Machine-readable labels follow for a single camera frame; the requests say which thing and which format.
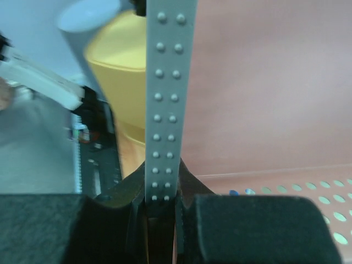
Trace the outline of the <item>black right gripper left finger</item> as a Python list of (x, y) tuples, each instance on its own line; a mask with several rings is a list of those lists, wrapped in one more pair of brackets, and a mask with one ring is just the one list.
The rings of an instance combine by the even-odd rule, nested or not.
[(1, 263), (146, 263), (144, 167), (106, 194), (1, 196)]

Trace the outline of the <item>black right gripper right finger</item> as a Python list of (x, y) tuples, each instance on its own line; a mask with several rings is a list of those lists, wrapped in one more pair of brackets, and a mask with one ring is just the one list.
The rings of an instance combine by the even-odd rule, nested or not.
[(300, 196), (217, 195), (184, 163), (175, 202), (177, 263), (342, 263), (318, 207)]

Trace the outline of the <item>pink small tray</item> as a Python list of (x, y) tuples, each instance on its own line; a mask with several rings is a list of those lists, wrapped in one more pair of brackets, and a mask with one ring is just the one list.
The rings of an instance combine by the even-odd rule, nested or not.
[(301, 195), (351, 263), (351, 1), (148, 1), (181, 156), (219, 193)]

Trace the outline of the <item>yellow slatted basket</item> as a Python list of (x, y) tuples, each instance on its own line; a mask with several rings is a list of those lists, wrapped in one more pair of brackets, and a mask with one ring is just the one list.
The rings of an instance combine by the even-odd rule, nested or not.
[(84, 56), (115, 118), (118, 131), (145, 144), (146, 18), (128, 10), (98, 31)]

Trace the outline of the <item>grey bucket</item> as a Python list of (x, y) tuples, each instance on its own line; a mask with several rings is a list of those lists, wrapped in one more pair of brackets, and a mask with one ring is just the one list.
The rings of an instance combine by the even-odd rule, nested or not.
[(77, 1), (66, 7), (57, 20), (57, 28), (77, 60), (88, 82), (87, 86), (100, 96), (103, 93), (84, 57), (84, 50), (97, 32), (116, 17), (120, 9), (120, 1)]

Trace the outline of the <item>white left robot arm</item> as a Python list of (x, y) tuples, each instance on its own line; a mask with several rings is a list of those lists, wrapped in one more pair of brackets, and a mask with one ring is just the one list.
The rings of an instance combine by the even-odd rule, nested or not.
[(80, 116), (89, 131), (108, 133), (103, 103), (93, 89), (41, 67), (21, 54), (4, 36), (1, 36), (1, 78), (18, 82), (53, 99)]

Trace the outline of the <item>black mounting rail plate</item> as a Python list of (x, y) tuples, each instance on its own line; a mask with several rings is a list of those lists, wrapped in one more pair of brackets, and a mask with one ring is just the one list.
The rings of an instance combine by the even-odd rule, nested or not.
[(107, 130), (91, 132), (78, 115), (72, 115), (74, 192), (96, 197), (122, 180), (113, 113), (102, 103)]

